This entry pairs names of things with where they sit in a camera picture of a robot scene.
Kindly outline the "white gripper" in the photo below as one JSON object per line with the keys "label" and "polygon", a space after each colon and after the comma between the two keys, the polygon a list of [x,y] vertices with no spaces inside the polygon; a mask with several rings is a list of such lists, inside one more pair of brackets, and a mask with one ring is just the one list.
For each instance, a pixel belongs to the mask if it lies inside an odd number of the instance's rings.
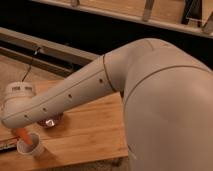
{"label": "white gripper", "polygon": [[36,95],[35,86],[29,82],[13,82],[6,86],[3,109],[14,109]]}

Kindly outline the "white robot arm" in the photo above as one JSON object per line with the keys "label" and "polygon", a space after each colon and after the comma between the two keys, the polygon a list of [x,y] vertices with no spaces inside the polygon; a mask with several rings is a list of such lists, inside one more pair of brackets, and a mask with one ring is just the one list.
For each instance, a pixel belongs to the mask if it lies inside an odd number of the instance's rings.
{"label": "white robot arm", "polygon": [[39,95],[21,82],[6,92],[7,128],[120,92],[131,171],[213,171],[213,70],[164,40],[121,46]]}

